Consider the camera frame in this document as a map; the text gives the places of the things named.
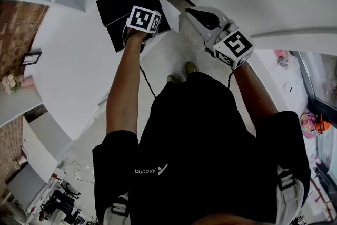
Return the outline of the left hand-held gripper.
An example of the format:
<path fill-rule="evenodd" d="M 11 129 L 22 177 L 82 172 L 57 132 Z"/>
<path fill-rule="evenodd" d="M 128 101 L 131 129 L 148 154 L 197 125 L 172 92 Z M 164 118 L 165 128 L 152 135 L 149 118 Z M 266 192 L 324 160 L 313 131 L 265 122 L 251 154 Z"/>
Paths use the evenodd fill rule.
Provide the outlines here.
<path fill-rule="evenodd" d="M 126 20 L 128 28 L 156 34 L 161 22 L 161 13 L 140 6 L 133 6 L 129 18 Z"/>

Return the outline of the black box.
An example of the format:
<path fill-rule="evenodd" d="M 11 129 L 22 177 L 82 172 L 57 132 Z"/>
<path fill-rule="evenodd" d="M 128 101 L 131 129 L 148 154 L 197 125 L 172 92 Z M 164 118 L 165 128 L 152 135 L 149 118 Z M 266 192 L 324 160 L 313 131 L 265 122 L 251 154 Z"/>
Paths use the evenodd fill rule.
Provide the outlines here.
<path fill-rule="evenodd" d="M 97 0 L 98 12 L 103 26 L 106 27 L 116 52 L 124 49 L 126 21 L 134 6 L 157 11 L 162 15 L 158 25 L 158 33 L 164 33 L 171 29 L 166 19 L 160 0 Z"/>

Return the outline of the person's left forearm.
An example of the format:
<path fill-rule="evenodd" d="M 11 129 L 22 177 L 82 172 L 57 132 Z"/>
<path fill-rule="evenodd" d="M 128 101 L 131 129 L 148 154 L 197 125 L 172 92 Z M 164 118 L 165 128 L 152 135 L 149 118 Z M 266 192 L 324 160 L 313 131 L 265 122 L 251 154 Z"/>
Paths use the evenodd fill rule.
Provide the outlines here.
<path fill-rule="evenodd" d="M 106 106 L 106 133 L 137 133 L 140 51 L 146 32 L 128 29 L 129 36 L 111 86 Z"/>

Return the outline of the person's right forearm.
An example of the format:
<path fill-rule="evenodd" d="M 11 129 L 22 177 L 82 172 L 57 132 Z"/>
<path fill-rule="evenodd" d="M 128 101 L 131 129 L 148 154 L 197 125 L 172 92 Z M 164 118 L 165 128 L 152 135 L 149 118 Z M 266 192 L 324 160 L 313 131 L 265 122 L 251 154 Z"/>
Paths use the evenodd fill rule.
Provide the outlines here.
<path fill-rule="evenodd" d="M 258 135 L 264 129 L 263 121 L 269 116 L 277 114 L 278 110 L 264 85 L 247 62 L 234 69 L 233 74 Z"/>

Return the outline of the person's right shoe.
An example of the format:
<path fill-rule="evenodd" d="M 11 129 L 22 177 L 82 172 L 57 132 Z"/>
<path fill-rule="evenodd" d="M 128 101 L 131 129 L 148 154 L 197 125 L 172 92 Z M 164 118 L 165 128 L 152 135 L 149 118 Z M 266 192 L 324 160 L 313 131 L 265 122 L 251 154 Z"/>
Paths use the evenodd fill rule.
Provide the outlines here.
<path fill-rule="evenodd" d="M 185 73 L 187 76 L 198 71 L 199 71 L 198 67 L 193 62 L 188 61 L 185 63 Z"/>

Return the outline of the person's shoe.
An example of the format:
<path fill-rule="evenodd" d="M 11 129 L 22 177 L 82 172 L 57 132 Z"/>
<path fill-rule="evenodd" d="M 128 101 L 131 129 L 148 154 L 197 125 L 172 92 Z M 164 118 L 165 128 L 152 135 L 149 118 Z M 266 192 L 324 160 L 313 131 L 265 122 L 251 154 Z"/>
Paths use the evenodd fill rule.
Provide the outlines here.
<path fill-rule="evenodd" d="M 171 82 L 171 83 L 174 83 L 174 84 L 179 84 L 181 83 L 181 78 L 179 76 L 176 76 L 176 75 L 173 75 L 173 74 L 170 74 L 167 79 L 166 79 L 167 83 Z"/>
<path fill-rule="evenodd" d="M 188 61 L 185 63 L 185 73 L 187 76 L 198 71 L 199 71 L 198 67 L 193 62 Z"/>

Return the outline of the person's left shoe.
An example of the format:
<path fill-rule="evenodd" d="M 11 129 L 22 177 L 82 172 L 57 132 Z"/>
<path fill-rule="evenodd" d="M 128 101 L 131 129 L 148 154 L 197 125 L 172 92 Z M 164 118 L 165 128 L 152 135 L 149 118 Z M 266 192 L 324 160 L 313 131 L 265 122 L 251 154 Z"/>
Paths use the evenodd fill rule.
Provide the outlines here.
<path fill-rule="evenodd" d="M 176 75 L 173 75 L 173 74 L 170 74 L 167 79 L 166 79 L 167 83 L 171 82 L 171 83 L 174 83 L 174 84 L 179 84 L 181 83 L 181 78 L 179 76 L 176 76 Z"/>

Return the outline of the person's black T-shirt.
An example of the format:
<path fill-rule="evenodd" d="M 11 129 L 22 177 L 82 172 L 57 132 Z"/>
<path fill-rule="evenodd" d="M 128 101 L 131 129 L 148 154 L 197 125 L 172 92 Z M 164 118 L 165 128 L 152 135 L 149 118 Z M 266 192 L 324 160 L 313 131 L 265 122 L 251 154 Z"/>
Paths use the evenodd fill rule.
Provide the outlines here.
<path fill-rule="evenodd" d="M 214 213 L 275 223 L 281 174 L 304 203 L 310 167 L 298 115 L 263 119 L 251 134 L 232 92 L 195 72 L 167 83 L 141 137 L 114 131 L 93 151 L 99 221 L 128 194 L 131 225 L 191 225 Z"/>

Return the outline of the window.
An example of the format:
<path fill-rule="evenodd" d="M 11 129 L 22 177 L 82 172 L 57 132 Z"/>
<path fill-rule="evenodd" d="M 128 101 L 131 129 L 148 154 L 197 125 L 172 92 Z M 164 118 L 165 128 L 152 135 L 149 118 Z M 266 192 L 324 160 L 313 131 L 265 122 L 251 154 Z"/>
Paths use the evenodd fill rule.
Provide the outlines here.
<path fill-rule="evenodd" d="M 311 111 L 337 121 L 337 56 L 294 52 L 297 57 Z"/>

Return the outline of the pink vase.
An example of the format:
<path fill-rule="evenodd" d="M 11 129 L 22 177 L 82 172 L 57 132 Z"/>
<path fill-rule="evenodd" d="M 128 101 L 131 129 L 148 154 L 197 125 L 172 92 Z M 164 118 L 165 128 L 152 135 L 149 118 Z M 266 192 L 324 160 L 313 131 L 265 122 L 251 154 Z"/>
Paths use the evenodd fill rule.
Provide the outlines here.
<path fill-rule="evenodd" d="M 26 77 L 21 81 L 21 88 L 34 86 L 34 78 L 32 76 Z"/>

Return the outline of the pale flower bunch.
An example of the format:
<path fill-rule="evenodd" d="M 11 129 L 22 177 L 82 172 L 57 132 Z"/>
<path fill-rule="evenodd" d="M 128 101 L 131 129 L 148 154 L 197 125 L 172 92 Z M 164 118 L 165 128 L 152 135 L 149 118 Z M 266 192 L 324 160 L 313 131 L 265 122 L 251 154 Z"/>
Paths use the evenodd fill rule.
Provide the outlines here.
<path fill-rule="evenodd" d="M 21 88 L 23 75 L 16 75 L 14 70 L 11 70 L 7 76 L 2 78 L 2 86 L 6 94 L 11 95 Z"/>

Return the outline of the pink bag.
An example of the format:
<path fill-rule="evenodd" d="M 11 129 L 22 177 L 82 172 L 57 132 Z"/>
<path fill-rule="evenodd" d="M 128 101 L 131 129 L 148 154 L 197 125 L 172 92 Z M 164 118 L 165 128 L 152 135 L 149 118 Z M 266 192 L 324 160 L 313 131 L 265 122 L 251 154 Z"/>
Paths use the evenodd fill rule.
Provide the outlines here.
<path fill-rule="evenodd" d="M 302 134 L 307 139 L 314 139 L 319 135 L 316 130 L 316 116 L 311 112 L 305 112 L 300 117 Z"/>

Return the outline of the white low cabinet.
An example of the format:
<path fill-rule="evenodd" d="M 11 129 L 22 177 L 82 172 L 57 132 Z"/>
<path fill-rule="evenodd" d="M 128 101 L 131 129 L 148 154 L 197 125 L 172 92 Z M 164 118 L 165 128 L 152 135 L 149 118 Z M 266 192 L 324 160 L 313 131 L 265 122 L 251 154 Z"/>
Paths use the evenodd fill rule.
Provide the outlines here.
<path fill-rule="evenodd" d="M 73 140 L 48 112 L 32 122 L 23 119 L 22 136 L 28 160 L 7 186 L 21 206 L 30 211 L 35 197 L 47 186 Z"/>

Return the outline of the black office chair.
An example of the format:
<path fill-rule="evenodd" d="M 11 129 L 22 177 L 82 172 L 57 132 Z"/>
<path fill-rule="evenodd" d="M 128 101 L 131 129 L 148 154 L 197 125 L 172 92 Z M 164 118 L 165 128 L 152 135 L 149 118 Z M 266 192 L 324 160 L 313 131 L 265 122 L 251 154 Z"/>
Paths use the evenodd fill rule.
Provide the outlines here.
<path fill-rule="evenodd" d="M 54 190 L 49 200 L 41 205 L 41 211 L 39 212 L 39 221 L 49 221 L 54 223 L 56 221 L 63 220 L 68 225 L 77 225 L 77 217 L 81 210 L 77 209 L 73 213 L 75 207 L 75 201 L 80 198 L 81 193 L 75 193 L 70 189 L 70 184 L 65 186 L 60 184 L 64 189 L 64 192 L 60 190 Z"/>

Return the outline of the black picture frame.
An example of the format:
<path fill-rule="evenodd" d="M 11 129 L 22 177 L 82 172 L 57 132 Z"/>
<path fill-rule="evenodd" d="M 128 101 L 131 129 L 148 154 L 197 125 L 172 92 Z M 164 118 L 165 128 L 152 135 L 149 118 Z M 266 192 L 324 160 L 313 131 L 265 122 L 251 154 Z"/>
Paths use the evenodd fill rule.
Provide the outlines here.
<path fill-rule="evenodd" d="M 38 62 L 42 52 L 25 53 L 22 57 L 20 66 L 34 65 Z"/>

